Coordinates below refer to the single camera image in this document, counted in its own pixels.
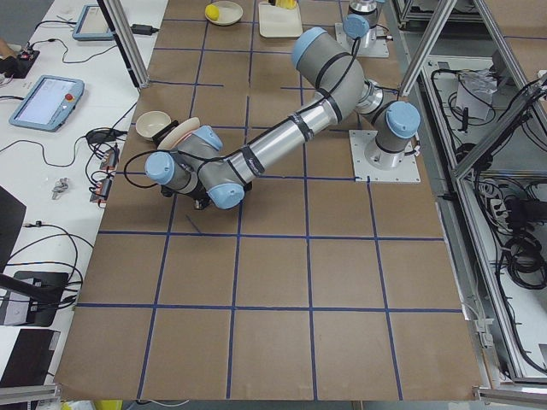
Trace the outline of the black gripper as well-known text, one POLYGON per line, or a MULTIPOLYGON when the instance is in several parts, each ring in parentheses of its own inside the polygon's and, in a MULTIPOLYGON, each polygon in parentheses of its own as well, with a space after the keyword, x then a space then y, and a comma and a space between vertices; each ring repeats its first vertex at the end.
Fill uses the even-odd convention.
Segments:
POLYGON ((195 209, 205 209, 210 204, 210 197, 203 187, 197 187, 187 195, 194 201, 195 209))

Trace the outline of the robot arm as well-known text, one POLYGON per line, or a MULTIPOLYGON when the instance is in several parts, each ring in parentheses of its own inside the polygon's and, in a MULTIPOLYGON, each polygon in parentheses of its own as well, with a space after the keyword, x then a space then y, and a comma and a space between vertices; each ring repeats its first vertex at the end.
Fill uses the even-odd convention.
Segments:
POLYGON ((321 27, 304 32, 291 61, 315 87, 315 98, 233 153, 222 156, 221 139, 195 119, 171 132, 147 158, 147 177, 194 199, 199 208, 214 203, 229 209, 243 201, 251 181, 295 148, 337 125, 364 102, 371 84, 359 61, 321 27))
POLYGON ((348 14, 343 21, 344 33, 352 39, 375 39, 384 4, 383 0, 350 0, 348 14))

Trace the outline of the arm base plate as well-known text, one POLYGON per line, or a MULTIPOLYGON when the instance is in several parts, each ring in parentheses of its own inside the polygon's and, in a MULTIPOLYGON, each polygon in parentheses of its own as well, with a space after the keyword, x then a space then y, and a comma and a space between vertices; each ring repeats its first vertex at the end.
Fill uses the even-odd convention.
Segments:
POLYGON ((419 184, 421 181, 416 157, 404 156, 391 170, 379 169, 367 159, 365 150, 373 142, 377 132, 373 130, 349 130, 350 149, 356 182, 387 184, 419 184))
MULTIPOLYGON (((347 51, 351 51, 353 40, 346 36, 342 23, 335 24, 335 34, 337 42, 347 51)), ((385 31, 379 26, 370 29, 361 41, 357 55, 359 57, 388 58, 389 50, 385 39, 385 31)))

